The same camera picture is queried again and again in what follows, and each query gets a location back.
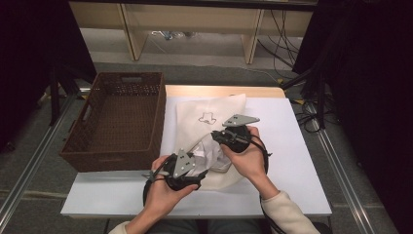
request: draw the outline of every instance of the sleeve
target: sleeve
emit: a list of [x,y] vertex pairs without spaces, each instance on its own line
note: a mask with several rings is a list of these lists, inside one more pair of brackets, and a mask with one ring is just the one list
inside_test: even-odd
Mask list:
[[261,206],[265,214],[285,233],[319,233],[284,191],[268,200],[261,200]]
[[127,230],[125,229],[125,226],[128,224],[129,222],[123,222],[119,225],[117,225],[115,228],[113,228],[112,231],[109,232],[109,234],[127,234]]

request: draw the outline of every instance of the white table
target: white table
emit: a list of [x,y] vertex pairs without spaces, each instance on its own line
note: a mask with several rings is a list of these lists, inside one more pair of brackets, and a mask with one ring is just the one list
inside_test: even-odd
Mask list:
[[[161,154],[174,146],[175,104],[199,97],[168,97]],[[286,98],[249,97],[245,115],[259,117],[270,157],[270,179],[305,215],[331,215],[306,143]],[[72,217],[129,216],[142,209],[146,172],[79,173],[61,213]],[[258,193],[245,178],[219,191],[196,191],[169,214],[173,218],[261,217]]]

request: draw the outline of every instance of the brown basket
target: brown basket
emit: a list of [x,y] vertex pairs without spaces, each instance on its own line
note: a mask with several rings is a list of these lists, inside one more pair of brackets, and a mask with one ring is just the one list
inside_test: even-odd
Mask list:
[[78,172],[151,169],[166,100],[161,72],[99,73],[60,156]]

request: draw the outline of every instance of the person's left hand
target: person's left hand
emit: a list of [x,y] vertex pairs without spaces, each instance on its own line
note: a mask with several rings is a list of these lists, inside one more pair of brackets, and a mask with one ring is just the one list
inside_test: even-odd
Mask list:
[[[152,163],[152,170],[158,169],[167,158],[168,156],[162,156],[155,160]],[[153,215],[160,215],[159,218],[169,214],[182,198],[198,188],[197,184],[192,184],[174,191],[162,179],[164,178],[162,175],[157,175],[156,178],[160,180],[155,180],[149,188],[144,210]]]

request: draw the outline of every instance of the person's right hand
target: person's right hand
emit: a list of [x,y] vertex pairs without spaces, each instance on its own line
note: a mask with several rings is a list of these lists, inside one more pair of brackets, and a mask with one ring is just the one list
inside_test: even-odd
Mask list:
[[[250,126],[247,126],[247,128],[253,136],[252,140],[262,146],[261,141],[256,139],[256,137],[259,137],[258,129]],[[221,144],[221,148],[242,176],[248,178],[249,180],[258,176],[266,176],[262,152],[254,144],[251,143],[242,153],[232,151],[225,144]]]
[[[259,137],[258,129],[248,126],[248,130],[253,136],[252,140],[255,139],[254,141],[257,144],[263,146],[262,142],[256,139],[256,137]],[[237,171],[251,181],[261,194],[262,199],[270,199],[280,193],[278,188],[265,174],[264,158],[262,151],[257,146],[250,144],[242,153],[235,153],[225,144],[221,144],[221,148],[224,154],[230,158]]]

